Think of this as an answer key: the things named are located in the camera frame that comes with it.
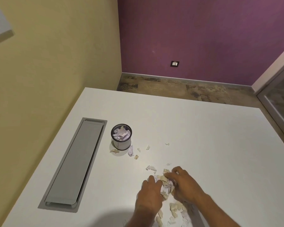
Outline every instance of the white table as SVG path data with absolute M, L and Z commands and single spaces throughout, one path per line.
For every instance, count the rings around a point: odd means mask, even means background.
M 83 117 L 108 122 L 79 210 L 38 209 Z M 138 160 L 110 153 L 119 123 L 131 126 Z M 258 108 L 85 88 L 3 227 L 123 226 L 148 165 L 182 166 L 242 226 L 284 226 L 284 144 Z

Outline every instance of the right hand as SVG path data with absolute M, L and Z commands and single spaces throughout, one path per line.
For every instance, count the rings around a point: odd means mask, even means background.
M 205 195 L 199 184 L 179 166 L 164 176 L 176 182 L 173 194 L 176 199 L 196 204 Z

